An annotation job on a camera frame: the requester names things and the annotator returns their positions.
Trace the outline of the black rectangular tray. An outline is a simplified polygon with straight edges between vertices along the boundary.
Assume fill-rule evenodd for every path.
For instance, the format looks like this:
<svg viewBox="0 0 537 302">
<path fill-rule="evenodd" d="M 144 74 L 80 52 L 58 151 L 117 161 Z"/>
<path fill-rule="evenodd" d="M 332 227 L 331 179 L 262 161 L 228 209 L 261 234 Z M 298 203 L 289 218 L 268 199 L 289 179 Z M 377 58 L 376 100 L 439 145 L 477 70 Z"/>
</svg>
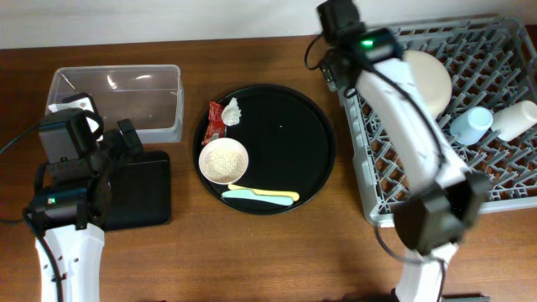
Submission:
<svg viewBox="0 0 537 302">
<path fill-rule="evenodd" d="M 112 203 L 106 232 L 151 227 L 171 218 L 171 171 L 164 151 L 141 154 L 117 169 L 110 182 Z"/>
</svg>

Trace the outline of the light blue cup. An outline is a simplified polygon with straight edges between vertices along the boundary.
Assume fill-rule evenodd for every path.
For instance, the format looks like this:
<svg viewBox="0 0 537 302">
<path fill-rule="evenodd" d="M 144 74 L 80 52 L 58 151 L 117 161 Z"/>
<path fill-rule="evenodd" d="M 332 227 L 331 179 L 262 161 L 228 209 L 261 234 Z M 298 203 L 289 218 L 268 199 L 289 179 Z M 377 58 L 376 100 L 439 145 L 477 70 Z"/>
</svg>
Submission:
<svg viewBox="0 0 537 302">
<path fill-rule="evenodd" d="M 453 120 L 450 134 L 461 145 L 477 143 L 492 126 L 493 115 L 485 107 L 473 107 Z"/>
</svg>

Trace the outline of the cream white cup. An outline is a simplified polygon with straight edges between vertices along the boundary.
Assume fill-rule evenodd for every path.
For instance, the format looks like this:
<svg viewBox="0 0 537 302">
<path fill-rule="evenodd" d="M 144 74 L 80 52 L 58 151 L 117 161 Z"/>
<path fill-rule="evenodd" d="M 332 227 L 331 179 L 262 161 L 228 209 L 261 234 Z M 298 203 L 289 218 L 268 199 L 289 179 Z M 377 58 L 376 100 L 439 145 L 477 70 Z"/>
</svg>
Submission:
<svg viewBox="0 0 537 302">
<path fill-rule="evenodd" d="M 532 101 L 521 101 L 493 114 L 491 129 L 498 138 L 508 142 L 536 124 L 537 106 Z"/>
</svg>

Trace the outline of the light blue plastic knife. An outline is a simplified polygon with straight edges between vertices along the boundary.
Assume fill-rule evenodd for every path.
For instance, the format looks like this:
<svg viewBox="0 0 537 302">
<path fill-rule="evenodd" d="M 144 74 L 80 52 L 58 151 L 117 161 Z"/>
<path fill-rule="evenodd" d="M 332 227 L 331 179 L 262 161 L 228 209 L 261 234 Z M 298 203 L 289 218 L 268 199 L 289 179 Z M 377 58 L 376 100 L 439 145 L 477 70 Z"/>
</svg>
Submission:
<svg viewBox="0 0 537 302">
<path fill-rule="evenodd" d="M 280 205 L 280 206 L 292 206 L 294 204 L 294 201 L 292 200 L 292 198 L 288 196 L 257 195 L 248 189 L 228 190 L 222 193 L 222 197 L 258 200 L 258 201 L 267 202 L 267 203 Z"/>
</svg>

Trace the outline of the crumpled white tissue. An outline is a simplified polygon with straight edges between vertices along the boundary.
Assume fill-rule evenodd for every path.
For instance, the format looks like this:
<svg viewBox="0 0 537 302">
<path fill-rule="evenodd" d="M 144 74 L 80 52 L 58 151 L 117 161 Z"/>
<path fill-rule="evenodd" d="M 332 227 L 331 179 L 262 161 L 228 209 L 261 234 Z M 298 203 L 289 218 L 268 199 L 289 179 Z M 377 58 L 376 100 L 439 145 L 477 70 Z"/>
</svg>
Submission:
<svg viewBox="0 0 537 302">
<path fill-rule="evenodd" d="M 222 111 L 222 121 L 226 126 L 236 126 L 240 123 L 241 116 L 241 109 L 238 106 L 237 99 L 233 97 Z"/>
</svg>

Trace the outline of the red snack wrapper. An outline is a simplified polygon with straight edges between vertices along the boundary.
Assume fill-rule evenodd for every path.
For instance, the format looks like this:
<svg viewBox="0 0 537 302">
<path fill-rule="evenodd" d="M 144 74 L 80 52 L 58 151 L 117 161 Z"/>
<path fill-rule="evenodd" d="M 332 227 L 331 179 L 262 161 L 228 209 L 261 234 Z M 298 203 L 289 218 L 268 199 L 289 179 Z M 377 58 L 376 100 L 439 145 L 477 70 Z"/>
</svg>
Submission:
<svg viewBox="0 0 537 302">
<path fill-rule="evenodd" d="M 210 102 L 208 114 L 208 126 L 206 128 L 205 137 L 202 140 L 202 145 L 207 145 L 211 141 L 226 136 L 227 126 L 222 120 L 224 106 L 216 102 Z"/>
</svg>

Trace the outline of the beige plate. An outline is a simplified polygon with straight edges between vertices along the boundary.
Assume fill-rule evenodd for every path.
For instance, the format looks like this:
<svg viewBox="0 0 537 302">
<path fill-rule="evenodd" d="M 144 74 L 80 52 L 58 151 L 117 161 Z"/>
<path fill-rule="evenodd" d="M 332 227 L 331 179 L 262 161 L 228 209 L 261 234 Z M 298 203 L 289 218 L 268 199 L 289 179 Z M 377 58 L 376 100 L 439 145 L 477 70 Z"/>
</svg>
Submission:
<svg viewBox="0 0 537 302">
<path fill-rule="evenodd" d="M 437 118 L 451 99 L 451 78 L 447 69 L 435 56 L 417 50 L 405 51 L 404 60 L 411 67 L 430 114 Z"/>
</svg>

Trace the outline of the yellow plastic knife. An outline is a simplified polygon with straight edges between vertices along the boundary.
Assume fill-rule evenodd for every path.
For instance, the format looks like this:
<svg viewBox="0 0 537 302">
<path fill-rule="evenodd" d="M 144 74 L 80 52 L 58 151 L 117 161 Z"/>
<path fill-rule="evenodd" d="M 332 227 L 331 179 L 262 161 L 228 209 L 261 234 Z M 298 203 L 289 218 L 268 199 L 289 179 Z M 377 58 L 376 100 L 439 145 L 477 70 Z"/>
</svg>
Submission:
<svg viewBox="0 0 537 302">
<path fill-rule="evenodd" d="M 287 196 L 290 197 L 293 201 L 298 201 L 300 195 L 294 191 L 284 191 L 284 190 L 262 190 L 243 187 L 240 185 L 230 184 L 227 186 L 229 190 L 251 190 L 256 195 L 274 195 L 274 196 Z"/>
</svg>

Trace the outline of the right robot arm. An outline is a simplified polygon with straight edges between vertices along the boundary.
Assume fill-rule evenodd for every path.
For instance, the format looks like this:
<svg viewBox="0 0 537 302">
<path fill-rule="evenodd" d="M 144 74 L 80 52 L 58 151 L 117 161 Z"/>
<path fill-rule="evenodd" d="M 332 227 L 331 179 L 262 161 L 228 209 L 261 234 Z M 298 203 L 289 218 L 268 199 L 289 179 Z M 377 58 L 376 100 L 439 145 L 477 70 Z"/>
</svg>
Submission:
<svg viewBox="0 0 537 302">
<path fill-rule="evenodd" d="M 330 48 L 321 62 L 347 79 L 341 92 L 360 95 L 377 114 L 400 157 L 409 199 L 393 211 L 406 247 L 392 296 L 397 301 L 440 301 L 449 262 L 472 228 L 491 184 L 457 155 L 428 112 L 403 50 L 388 29 L 325 30 Z"/>
</svg>

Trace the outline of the clear plastic bin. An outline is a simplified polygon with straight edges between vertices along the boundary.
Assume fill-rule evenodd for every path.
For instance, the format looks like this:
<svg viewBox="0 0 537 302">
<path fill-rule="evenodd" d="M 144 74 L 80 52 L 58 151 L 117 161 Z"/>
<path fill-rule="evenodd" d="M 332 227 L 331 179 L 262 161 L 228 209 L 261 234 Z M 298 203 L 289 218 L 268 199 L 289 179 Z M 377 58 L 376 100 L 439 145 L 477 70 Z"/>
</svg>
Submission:
<svg viewBox="0 0 537 302">
<path fill-rule="evenodd" d="M 105 128 L 130 119 L 142 143 L 178 143 L 184 89 L 177 65 L 63 67 L 53 77 L 45 113 L 79 107 L 99 114 Z"/>
</svg>

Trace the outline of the pink bowl with rice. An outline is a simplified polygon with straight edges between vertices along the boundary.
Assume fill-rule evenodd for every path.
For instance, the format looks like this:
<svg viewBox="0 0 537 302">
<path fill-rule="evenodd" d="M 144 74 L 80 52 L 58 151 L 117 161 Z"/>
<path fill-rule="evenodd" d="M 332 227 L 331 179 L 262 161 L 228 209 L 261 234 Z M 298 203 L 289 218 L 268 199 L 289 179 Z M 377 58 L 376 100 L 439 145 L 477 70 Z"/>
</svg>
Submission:
<svg viewBox="0 0 537 302">
<path fill-rule="evenodd" d="M 198 168 L 202 175 L 217 185 L 237 182 L 248 169 L 246 148 L 233 138 L 218 138 L 202 148 Z"/>
</svg>

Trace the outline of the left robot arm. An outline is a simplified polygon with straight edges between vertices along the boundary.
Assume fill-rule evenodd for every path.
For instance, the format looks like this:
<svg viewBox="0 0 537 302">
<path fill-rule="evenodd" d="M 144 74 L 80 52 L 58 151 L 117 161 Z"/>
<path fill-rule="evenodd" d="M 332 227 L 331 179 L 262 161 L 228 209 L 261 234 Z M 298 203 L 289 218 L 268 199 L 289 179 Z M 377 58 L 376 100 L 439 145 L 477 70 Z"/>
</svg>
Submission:
<svg viewBox="0 0 537 302">
<path fill-rule="evenodd" d="M 23 218 L 36 237 L 43 301 L 98 301 L 112 178 L 142 153 L 128 119 L 98 142 L 84 117 L 44 121 L 39 137 L 48 161 L 39 167 Z"/>
</svg>

